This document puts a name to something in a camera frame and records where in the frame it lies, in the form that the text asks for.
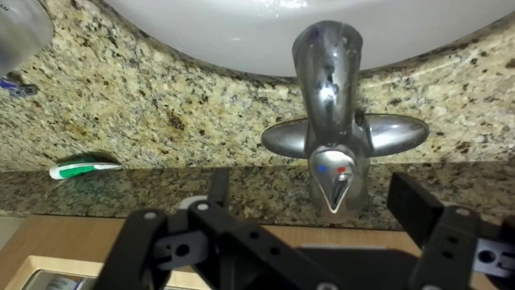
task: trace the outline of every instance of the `hole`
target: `hole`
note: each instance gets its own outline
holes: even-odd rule
[[[449,242],[457,242],[457,238],[456,236],[448,236],[448,241]]]
[[[441,252],[444,257],[448,257],[448,259],[452,259],[454,257],[454,254],[451,252],[451,251],[443,251]]]
[[[478,257],[481,262],[489,263],[489,262],[496,260],[497,255],[494,254],[494,251],[485,249],[485,251],[480,251]]]
[[[176,254],[177,255],[185,255],[185,254],[188,254],[190,252],[190,246],[188,244],[179,244],[177,247],[176,247]]]
[[[270,254],[272,254],[272,255],[279,255],[279,254],[280,254],[280,249],[279,249],[277,246],[272,246],[272,247],[270,247]]]

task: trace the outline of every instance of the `white sink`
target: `white sink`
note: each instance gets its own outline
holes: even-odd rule
[[[295,75],[291,43],[322,19],[364,36],[362,68],[448,44],[515,10],[515,0],[106,0],[161,41],[203,60]]]

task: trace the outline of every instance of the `chrome faucet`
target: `chrome faucet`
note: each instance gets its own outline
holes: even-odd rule
[[[406,151],[428,136],[423,120],[356,109],[361,49],[362,36],[353,25],[309,25],[293,43],[307,118],[262,133],[270,151],[307,157],[316,205],[332,215],[367,202],[369,157]]]

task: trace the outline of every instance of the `granite countertop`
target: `granite countertop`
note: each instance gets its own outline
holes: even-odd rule
[[[206,194],[214,168],[105,170],[56,181],[47,172],[0,173],[0,213],[126,217],[140,207],[174,212],[180,199]],[[320,220],[311,204],[306,167],[233,167],[229,209],[259,223],[399,228],[386,209],[391,172],[407,172],[446,204],[460,204],[499,222],[513,213],[512,164],[377,164],[369,175],[372,202],[338,222]]]
[[[0,91],[0,170],[111,152],[127,168],[304,165],[261,133],[306,117],[291,78],[229,72],[129,25],[100,0],[47,0],[48,48],[16,70],[32,97]],[[417,115],[430,138],[375,162],[507,160],[515,147],[515,14],[449,48],[362,73],[359,104]]]

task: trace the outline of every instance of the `screw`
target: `screw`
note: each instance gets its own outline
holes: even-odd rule
[[[465,207],[459,207],[459,209],[456,209],[456,212],[457,212],[457,213],[462,213],[462,215],[470,215],[470,210],[465,209]]]
[[[209,207],[208,202],[198,202],[198,204],[196,204],[196,209],[200,209],[200,210],[208,210],[208,207]]]
[[[438,284],[425,284],[422,290],[441,290]]]
[[[322,281],[317,284],[317,290],[338,290],[338,286],[335,283],[330,281]]]
[[[143,213],[143,217],[145,217],[147,220],[150,220],[150,218],[158,217],[158,213],[156,213],[156,212],[153,212],[153,210],[148,210],[148,212],[145,212],[145,213]]]

